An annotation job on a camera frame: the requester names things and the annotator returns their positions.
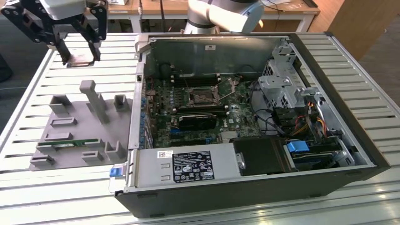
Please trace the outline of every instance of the circuit board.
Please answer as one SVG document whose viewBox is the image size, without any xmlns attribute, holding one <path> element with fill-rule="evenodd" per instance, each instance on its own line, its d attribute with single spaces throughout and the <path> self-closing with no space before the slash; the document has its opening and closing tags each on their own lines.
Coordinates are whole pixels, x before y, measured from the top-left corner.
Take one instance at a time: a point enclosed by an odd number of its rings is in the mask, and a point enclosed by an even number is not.
<svg viewBox="0 0 400 225">
<path fill-rule="evenodd" d="M 146 96 L 154 148 L 225 143 L 224 134 L 232 133 L 237 137 L 260 135 L 260 127 L 248 104 L 250 83 L 238 80 L 237 77 L 225 75 L 214 86 L 178 88 L 168 80 L 148 80 Z M 210 89 L 216 90 L 213 95 L 217 95 L 217 100 L 210 99 Z M 190 98 L 189 92 L 194 93 L 194 98 Z M 194 103 L 222 105 L 225 115 L 217 117 L 213 129 L 181 131 L 176 123 L 180 116 L 174 114 L 174 108 L 185 108 Z"/>
</svg>

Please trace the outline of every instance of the wooden cabinet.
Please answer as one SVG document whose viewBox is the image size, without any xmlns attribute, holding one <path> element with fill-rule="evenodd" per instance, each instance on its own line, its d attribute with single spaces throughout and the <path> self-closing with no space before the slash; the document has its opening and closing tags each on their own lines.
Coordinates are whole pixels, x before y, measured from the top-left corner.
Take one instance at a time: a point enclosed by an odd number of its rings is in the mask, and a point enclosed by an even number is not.
<svg viewBox="0 0 400 225">
<path fill-rule="evenodd" d="M 320 14 L 309 32 L 329 31 L 360 60 L 400 13 L 400 0 L 313 0 Z"/>
</svg>

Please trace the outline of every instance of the sticker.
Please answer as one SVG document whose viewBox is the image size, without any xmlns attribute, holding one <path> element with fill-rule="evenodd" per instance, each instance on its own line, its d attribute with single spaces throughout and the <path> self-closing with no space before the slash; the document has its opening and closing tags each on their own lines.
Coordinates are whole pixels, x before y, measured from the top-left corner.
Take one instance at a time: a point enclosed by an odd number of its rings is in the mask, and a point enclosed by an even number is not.
<svg viewBox="0 0 400 225">
<path fill-rule="evenodd" d="M 217 47 L 216 45 L 206 45 L 205 50 L 206 51 L 214 51 L 216 47 Z"/>
<path fill-rule="evenodd" d="M 157 151 L 157 158 L 172 158 L 173 151 Z"/>
<path fill-rule="evenodd" d="M 128 11 L 109 11 L 109 13 L 128 13 Z"/>
<path fill-rule="evenodd" d="M 54 148 L 65 148 L 65 147 L 74 147 L 73 144 L 54 144 L 53 145 Z"/>
<path fill-rule="evenodd" d="M 173 154 L 172 165 L 174 183 L 214 179 L 209 151 Z"/>
</svg>

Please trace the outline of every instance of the floor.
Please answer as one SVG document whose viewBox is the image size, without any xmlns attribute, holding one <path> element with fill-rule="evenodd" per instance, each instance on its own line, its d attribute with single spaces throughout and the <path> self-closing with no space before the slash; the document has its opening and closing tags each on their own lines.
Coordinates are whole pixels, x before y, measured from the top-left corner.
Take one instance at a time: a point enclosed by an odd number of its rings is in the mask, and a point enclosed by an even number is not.
<svg viewBox="0 0 400 225">
<path fill-rule="evenodd" d="M 48 48 L 34 44 L 4 19 L 0 19 L 0 54 L 13 71 L 12 78 L 0 83 L 0 131 L 2 130 L 13 109 L 40 65 Z M 400 105 L 400 16 L 396 17 L 386 32 L 381 35 L 360 64 Z"/>
</svg>

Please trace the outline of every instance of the table surface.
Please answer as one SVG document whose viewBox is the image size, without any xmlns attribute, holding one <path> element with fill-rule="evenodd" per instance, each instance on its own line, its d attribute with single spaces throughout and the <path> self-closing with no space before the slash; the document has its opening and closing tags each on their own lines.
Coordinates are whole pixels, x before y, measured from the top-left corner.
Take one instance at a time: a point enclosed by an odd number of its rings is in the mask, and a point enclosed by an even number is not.
<svg viewBox="0 0 400 225">
<path fill-rule="evenodd" d="M 0 0 L 0 7 L 5 4 L 6 0 Z M 138 0 L 128 0 L 124 6 L 109 5 L 108 12 L 109 15 L 113 14 L 137 14 Z"/>
<path fill-rule="evenodd" d="M 141 0 L 144 14 L 160 14 L 160 0 Z M 186 0 L 162 0 L 165 14 L 186 14 L 188 1 Z M 289 3 L 277 5 L 284 12 L 281 14 L 318 14 L 318 8 L 306 6 L 302 0 L 293 0 Z M 265 14 L 276 14 L 277 11 L 272 8 L 264 7 Z"/>
</svg>

